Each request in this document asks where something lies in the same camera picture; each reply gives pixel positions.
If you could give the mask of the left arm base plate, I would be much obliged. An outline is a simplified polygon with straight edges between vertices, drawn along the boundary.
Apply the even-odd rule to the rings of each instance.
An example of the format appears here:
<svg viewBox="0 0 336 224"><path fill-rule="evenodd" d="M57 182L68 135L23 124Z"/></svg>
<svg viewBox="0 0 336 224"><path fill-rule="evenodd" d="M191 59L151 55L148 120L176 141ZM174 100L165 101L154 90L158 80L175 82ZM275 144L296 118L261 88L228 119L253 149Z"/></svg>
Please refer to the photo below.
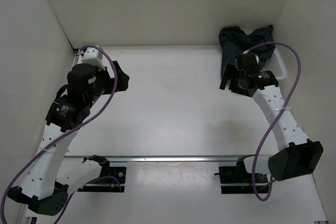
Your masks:
<svg viewBox="0 0 336 224"><path fill-rule="evenodd" d="M101 172L100 179L78 189L83 193L123 193L127 175L126 163L111 163L106 172Z"/></svg>

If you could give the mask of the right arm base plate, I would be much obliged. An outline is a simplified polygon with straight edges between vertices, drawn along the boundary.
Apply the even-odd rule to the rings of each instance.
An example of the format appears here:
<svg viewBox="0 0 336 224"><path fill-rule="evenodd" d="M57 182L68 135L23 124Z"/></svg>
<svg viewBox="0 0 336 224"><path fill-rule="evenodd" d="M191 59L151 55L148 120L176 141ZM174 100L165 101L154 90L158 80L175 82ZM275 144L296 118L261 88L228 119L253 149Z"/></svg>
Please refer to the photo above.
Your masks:
<svg viewBox="0 0 336 224"><path fill-rule="evenodd" d="M234 166L220 166L214 176L219 177L222 195L254 194L251 174L238 172ZM259 194L269 192L269 180L267 175L256 174L256 189Z"/></svg>

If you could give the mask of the dark navy shorts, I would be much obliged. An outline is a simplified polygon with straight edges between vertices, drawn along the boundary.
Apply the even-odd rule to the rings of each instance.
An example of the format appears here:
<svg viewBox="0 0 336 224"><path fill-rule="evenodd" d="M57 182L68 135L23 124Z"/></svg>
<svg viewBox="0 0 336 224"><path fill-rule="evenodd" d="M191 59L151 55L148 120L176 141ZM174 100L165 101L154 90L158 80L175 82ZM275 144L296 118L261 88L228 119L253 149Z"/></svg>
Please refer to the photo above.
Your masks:
<svg viewBox="0 0 336 224"><path fill-rule="evenodd" d="M254 30L246 34L238 26L224 27L221 29L218 40L222 49L222 65L220 75L223 76L227 66L235 65L235 57L241 55L258 44L273 42L273 25Z"/></svg>

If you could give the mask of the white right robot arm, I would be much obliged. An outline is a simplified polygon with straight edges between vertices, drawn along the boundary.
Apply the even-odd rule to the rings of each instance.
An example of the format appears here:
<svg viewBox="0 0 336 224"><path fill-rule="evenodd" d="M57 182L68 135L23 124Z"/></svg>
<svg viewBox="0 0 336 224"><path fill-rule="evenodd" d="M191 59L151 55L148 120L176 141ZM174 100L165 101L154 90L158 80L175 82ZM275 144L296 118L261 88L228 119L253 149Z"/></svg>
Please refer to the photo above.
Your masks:
<svg viewBox="0 0 336 224"><path fill-rule="evenodd" d="M282 181L312 174L323 153L322 144L309 139L299 127L274 74L259 71L258 67L237 70L234 66L227 66L220 88L226 86L231 92L251 97L257 103L278 147L276 154L265 158L257 155L241 157L236 163L236 177L247 182L257 173Z"/></svg>

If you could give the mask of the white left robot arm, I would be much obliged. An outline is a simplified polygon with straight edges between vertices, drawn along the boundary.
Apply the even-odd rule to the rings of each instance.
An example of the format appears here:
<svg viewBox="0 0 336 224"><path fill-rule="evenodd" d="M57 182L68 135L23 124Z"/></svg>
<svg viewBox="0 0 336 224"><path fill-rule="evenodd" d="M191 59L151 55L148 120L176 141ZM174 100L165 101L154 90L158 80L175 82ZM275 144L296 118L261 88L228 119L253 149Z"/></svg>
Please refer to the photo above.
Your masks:
<svg viewBox="0 0 336 224"><path fill-rule="evenodd" d="M130 77L117 61L110 77L102 64L80 63L67 75L67 84L57 92L46 116L46 126L39 152L19 172L28 174L20 185L11 182L3 199L24 204L32 212L55 216L62 212L73 193L92 180L105 182L115 179L110 175L110 162L103 156L91 155L78 168L65 176L58 171L66 151L84 124L94 118L90 110L97 100L107 95L111 101L116 92L126 91Z"/></svg>

